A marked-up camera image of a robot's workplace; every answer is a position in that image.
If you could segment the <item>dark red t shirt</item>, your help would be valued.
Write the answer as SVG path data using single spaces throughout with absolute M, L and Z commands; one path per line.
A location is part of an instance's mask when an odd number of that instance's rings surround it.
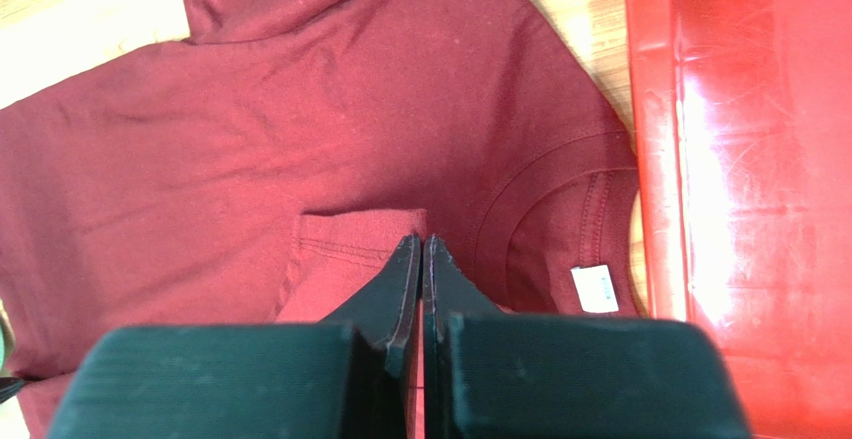
M 315 321 L 435 234 L 501 308 L 635 317 L 636 157 L 530 0 L 184 0 L 190 35 L 1 112 L 1 299 L 34 438 L 140 324 Z

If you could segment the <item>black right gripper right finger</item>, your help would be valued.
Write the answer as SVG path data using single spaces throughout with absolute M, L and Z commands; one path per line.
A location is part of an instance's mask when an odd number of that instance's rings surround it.
M 422 271 L 429 438 L 747 438 L 727 368 L 668 320 L 502 311 L 429 238 Z

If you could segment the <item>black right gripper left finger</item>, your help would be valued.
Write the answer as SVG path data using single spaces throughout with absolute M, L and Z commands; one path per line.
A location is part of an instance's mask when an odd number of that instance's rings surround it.
M 410 438 L 422 246 L 316 323 L 134 327 L 104 336 L 52 438 Z

